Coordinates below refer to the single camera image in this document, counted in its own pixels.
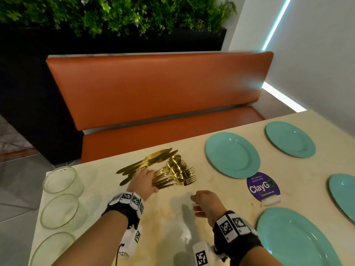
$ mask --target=black planter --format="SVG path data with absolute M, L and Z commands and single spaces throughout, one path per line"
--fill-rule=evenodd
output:
M 171 34 L 76 37 L 70 30 L 1 28 L 0 114 L 52 164 L 81 157 L 78 132 L 45 62 L 48 55 L 219 51 L 217 33 L 176 29 Z

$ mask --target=hand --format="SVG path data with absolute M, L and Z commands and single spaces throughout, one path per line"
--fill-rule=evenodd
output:
M 191 196 L 191 200 L 198 204 L 193 207 L 196 212 L 195 216 L 207 218 L 212 228 L 216 221 L 227 212 L 217 194 L 212 191 L 199 190 Z
M 157 187 L 152 187 L 153 170 L 138 168 L 128 185 L 128 192 L 137 193 L 143 201 L 146 201 L 154 192 L 158 192 Z

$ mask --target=teal plate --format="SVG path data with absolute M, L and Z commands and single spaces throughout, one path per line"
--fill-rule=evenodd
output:
M 288 208 L 265 210 L 257 232 L 263 246 L 284 266 L 341 266 L 326 236 L 304 216 Z
M 355 177 L 342 173 L 333 174 L 328 184 L 335 202 L 355 222 Z
M 260 168 L 258 151 L 234 133 L 216 133 L 208 138 L 206 156 L 215 169 L 234 178 L 248 178 Z
M 282 121 L 270 122 L 265 127 L 271 143 L 281 151 L 299 158 L 309 158 L 316 153 L 312 139 L 301 129 Z

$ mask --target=seat backrest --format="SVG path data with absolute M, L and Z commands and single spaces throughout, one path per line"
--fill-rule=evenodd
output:
M 272 52 L 51 57 L 78 130 L 258 99 Z

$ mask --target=purple sticker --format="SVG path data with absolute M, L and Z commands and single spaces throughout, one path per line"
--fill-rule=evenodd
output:
M 268 175 L 257 172 L 246 179 L 248 189 L 255 199 L 262 201 L 273 195 L 280 195 L 280 189 L 276 182 Z

